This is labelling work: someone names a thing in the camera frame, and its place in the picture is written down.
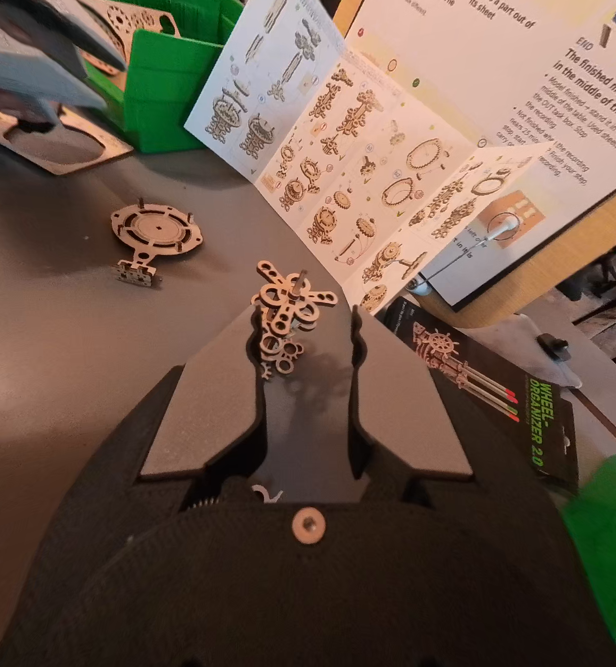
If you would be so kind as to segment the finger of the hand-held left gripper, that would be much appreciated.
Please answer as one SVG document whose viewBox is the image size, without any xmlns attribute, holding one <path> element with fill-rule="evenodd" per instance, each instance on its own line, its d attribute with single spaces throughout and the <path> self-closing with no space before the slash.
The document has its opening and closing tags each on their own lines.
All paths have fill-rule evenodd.
<svg viewBox="0 0 616 667">
<path fill-rule="evenodd" d="M 25 1 L 24 11 L 44 29 L 61 35 L 114 69 L 126 69 L 124 54 L 79 1 Z"/>
<path fill-rule="evenodd" d="M 34 124 L 55 125 L 59 106 L 104 109 L 106 103 L 87 85 L 79 48 L 45 27 L 18 28 L 12 36 L 0 27 L 0 112 Z"/>
</svg>

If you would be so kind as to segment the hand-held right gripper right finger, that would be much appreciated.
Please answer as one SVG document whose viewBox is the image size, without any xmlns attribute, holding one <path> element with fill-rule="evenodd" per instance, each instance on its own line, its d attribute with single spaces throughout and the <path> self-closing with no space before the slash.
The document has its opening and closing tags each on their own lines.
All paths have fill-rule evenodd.
<svg viewBox="0 0 616 667">
<path fill-rule="evenodd" d="M 355 479 L 383 456 L 411 476 L 471 479 L 473 469 L 427 367 L 361 306 L 352 311 L 348 461 Z"/>
</svg>

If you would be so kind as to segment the round wooden base part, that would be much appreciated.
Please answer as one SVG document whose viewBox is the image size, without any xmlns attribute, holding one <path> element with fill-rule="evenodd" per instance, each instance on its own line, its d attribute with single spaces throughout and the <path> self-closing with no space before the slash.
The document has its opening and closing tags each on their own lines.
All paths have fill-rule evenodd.
<svg viewBox="0 0 616 667">
<path fill-rule="evenodd" d="M 152 288 L 157 257 L 187 254 L 203 244 L 203 233 L 192 213 L 162 204 L 146 204 L 142 198 L 110 215 L 114 235 L 134 252 L 131 260 L 119 260 L 114 277 L 124 283 Z"/>
</svg>

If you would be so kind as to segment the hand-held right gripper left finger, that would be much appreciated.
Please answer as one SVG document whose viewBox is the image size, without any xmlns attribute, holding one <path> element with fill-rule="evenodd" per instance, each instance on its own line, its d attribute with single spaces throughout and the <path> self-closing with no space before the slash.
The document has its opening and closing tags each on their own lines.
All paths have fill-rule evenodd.
<svg viewBox="0 0 616 667">
<path fill-rule="evenodd" d="M 268 451 L 259 359 L 261 309 L 249 306 L 183 367 L 142 479 L 249 477 Z"/>
</svg>

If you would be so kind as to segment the wooden parts sheet with gears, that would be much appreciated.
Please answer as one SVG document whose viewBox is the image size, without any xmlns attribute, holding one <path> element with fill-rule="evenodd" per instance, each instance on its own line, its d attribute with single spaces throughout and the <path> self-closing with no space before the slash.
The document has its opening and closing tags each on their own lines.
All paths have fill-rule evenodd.
<svg viewBox="0 0 616 667">
<path fill-rule="evenodd" d="M 79 4 L 109 38 L 126 65 L 130 63 L 137 31 L 180 37 L 178 25 L 170 12 L 120 1 L 79 1 Z"/>
</svg>

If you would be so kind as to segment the small black knob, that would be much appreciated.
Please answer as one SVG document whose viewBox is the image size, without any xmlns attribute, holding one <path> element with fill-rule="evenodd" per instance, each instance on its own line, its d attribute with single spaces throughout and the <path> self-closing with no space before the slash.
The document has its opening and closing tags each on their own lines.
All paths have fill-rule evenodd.
<svg viewBox="0 0 616 667">
<path fill-rule="evenodd" d="M 571 359 L 569 342 L 557 338 L 549 333 L 542 333 L 536 337 L 540 348 L 555 362 L 568 362 Z"/>
</svg>

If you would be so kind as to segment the black model kit box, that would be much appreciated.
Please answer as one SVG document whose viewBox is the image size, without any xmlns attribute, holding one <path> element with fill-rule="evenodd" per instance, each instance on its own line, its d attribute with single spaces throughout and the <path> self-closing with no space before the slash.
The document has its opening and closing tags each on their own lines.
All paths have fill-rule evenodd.
<svg viewBox="0 0 616 667">
<path fill-rule="evenodd" d="M 558 385 L 521 369 L 404 297 L 384 324 L 431 373 L 455 385 L 517 447 L 536 475 L 566 492 L 579 489 L 573 406 Z"/>
</svg>

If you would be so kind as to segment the wooden sheet with cutouts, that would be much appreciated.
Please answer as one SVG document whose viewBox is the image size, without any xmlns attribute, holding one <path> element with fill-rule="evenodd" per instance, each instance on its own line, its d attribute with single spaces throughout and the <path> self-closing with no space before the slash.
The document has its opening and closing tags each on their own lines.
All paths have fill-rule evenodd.
<svg viewBox="0 0 616 667">
<path fill-rule="evenodd" d="M 71 107 L 60 107 L 58 117 L 60 124 L 41 133 L 21 129 L 20 120 L 0 112 L 0 146 L 56 176 L 111 162 L 133 151 Z"/>
</svg>

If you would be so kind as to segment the wooden axle and rings assembly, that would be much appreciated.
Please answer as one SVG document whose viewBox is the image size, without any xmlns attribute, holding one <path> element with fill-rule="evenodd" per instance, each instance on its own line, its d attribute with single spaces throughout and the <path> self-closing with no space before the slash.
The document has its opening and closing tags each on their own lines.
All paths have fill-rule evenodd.
<svg viewBox="0 0 616 667">
<path fill-rule="evenodd" d="M 266 279 L 251 304 L 261 311 L 262 378 L 268 381 L 295 370 L 297 359 L 304 354 L 296 332 L 314 330 L 320 308 L 336 306 L 338 296 L 332 291 L 313 290 L 306 270 L 284 276 L 266 260 L 258 262 L 256 270 Z"/>
</svg>

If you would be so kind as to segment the folded assembly instruction leaflet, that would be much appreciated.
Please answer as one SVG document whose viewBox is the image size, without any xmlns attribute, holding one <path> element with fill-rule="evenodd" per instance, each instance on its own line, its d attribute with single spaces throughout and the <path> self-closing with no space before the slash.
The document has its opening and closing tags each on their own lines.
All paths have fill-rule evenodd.
<svg viewBox="0 0 616 667">
<path fill-rule="evenodd" d="M 185 129 L 377 313 L 550 143 L 476 147 L 320 1 L 248 1 Z"/>
</svg>

